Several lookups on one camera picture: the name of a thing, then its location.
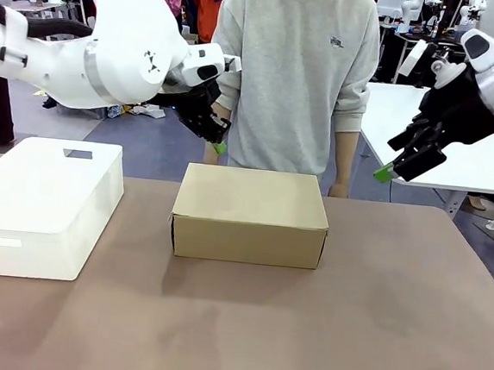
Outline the person's right hand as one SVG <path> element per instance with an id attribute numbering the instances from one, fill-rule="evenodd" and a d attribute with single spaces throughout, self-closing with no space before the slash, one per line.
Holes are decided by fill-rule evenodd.
<path id="1" fill-rule="evenodd" d="M 208 165 L 218 165 L 220 154 L 216 151 L 213 143 L 207 142 L 204 146 L 203 163 Z"/>

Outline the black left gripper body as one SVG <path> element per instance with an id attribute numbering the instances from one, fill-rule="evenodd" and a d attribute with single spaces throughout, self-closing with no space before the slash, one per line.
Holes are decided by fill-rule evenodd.
<path id="1" fill-rule="evenodd" d="M 212 109 L 212 104 L 220 95 L 218 83 L 212 78 L 187 92 L 181 92 L 176 112 L 179 121 L 220 124 L 220 119 Z"/>

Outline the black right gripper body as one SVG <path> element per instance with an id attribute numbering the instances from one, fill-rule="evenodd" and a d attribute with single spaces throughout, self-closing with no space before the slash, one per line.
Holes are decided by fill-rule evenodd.
<path id="1" fill-rule="evenodd" d="M 470 66 L 452 82 L 424 94 L 419 110 L 416 124 L 422 143 L 472 145 L 494 134 L 494 114 L 481 99 Z"/>

